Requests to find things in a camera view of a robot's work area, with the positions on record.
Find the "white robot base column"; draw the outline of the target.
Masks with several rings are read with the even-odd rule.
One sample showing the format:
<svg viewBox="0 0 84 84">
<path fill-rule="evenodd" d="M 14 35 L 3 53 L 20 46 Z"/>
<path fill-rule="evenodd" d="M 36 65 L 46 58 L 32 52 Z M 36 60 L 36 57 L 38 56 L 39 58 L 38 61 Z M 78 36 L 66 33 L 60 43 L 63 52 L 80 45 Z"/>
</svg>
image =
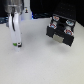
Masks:
<svg viewBox="0 0 84 84">
<path fill-rule="evenodd" d="M 32 18 L 32 12 L 30 9 L 30 0 L 24 0 L 23 19 L 30 20 Z"/>
</svg>

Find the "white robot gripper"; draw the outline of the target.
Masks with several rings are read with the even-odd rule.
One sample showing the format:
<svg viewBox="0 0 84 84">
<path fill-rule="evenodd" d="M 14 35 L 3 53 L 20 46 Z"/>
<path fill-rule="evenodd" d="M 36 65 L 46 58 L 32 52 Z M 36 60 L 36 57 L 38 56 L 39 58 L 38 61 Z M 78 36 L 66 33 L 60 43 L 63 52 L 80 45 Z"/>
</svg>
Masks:
<svg viewBox="0 0 84 84">
<path fill-rule="evenodd" d="M 16 42 L 21 41 L 20 33 L 20 15 L 22 13 L 23 7 L 21 4 L 7 4 L 6 12 L 9 17 L 9 28 L 11 31 L 12 44 L 16 46 Z"/>
</svg>

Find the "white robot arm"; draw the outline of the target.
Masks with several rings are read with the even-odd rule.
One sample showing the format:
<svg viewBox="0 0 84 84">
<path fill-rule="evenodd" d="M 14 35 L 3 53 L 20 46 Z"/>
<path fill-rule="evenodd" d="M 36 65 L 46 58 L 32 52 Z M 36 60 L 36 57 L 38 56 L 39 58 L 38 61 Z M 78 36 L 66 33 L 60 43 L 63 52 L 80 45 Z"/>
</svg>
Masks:
<svg viewBox="0 0 84 84">
<path fill-rule="evenodd" d="M 15 47 L 21 47 L 21 33 L 20 33 L 20 15 L 24 9 L 23 0 L 5 0 L 5 11 L 9 17 L 9 28 L 11 31 L 12 42 Z"/>
</svg>

